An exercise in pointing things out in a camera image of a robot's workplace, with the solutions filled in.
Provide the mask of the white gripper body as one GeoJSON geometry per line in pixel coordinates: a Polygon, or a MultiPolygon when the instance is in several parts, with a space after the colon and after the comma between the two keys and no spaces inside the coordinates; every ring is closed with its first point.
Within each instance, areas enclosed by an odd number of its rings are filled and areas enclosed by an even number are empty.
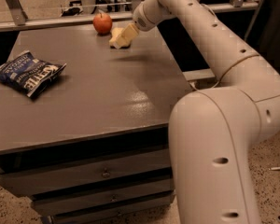
{"type": "Polygon", "coordinates": [[[157,0],[145,0],[133,12],[133,22],[141,31],[149,31],[160,22],[160,7],[157,0]]]}

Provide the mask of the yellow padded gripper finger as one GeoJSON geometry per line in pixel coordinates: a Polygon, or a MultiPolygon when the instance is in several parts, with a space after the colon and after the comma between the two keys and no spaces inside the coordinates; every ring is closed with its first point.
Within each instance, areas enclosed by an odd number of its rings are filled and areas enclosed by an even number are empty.
{"type": "Polygon", "coordinates": [[[139,35],[139,29],[134,23],[128,24],[118,35],[116,44],[118,48],[128,47],[133,39],[139,35]]]}

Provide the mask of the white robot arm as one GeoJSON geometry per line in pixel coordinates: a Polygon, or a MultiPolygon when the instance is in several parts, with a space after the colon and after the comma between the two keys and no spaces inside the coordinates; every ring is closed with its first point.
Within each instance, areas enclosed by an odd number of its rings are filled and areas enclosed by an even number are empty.
{"type": "Polygon", "coordinates": [[[178,18],[217,79],[181,98],[169,151],[181,224],[261,224],[249,148],[280,131],[280,75],[198,0],[145,0],[133,23],[178,18]]]}

